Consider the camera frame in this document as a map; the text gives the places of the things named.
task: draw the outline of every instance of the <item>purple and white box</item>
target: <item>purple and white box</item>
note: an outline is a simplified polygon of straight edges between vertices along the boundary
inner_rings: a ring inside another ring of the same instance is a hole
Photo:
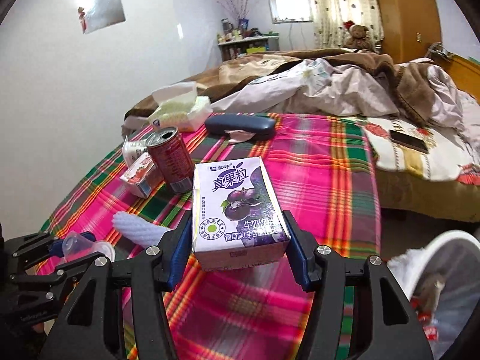
[[[273,263],[290,241],[261,157],[196,164],[192,217],[204,271]]]

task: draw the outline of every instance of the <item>window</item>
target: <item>window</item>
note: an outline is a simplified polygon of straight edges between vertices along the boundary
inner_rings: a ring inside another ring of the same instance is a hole
[[[268,0],[272,23],[313,21],[310,0]]]

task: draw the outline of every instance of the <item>smartphone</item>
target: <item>smartphone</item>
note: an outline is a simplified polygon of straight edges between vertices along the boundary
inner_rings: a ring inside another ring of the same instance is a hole
[[[419,152],[422,152],[424,154],[428,154],[428,147],[426,143],[419,138],[412,137],[411,135],[390,130],[390,140],[399,145],[408,147],[413,150],[418,150]]]

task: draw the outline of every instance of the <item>can top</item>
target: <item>can top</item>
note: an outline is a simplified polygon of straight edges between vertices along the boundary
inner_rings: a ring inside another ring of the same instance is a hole
[[[176,134],[178,129],[176,127],[167,127],[162,130],[155,131],[147,138],[145,145],[147,147],[155,147],[164,144],[171,140]]]

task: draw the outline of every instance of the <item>brown fleece blanket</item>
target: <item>brown fleece blanket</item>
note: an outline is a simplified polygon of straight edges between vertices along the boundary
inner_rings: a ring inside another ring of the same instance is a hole
[[[198,95],[210,97],[212,103],[242,89],[251,81],[270,74],[287,71],[303,59],[316,59],[344,54],[341,49],[321,49],[289,52],[262,52],[226,61],[183,81],[196,81]],[[152,95],[140,100],[126,114],[149,117],[158,105]]]
[[[356,65],[372,76],[385,73],[398,109],[420,127],[430,118],[435,91],[428,83],[428,63],[409,63],[404,67],[394,64],[387,54],[373,52],[342,54],[325,59],[332,66]]]
[[[196,81],[198,94],[210,97],[212,103],[241,90],[251,81],[286,71],[303,59],[325,58],[332,66],[355,65],[373,76],[385,73],[392,98],[401,112],[418,126],[424,126],[431,115],[435,92],[427,79],[426,63],[406,67],[393,63],[387,55],[373,52],[347,52],[341,49],[260,52],[222,63],[183,81]],[[158,105],[152,95],[140,100],[126,114],[148,117]]]

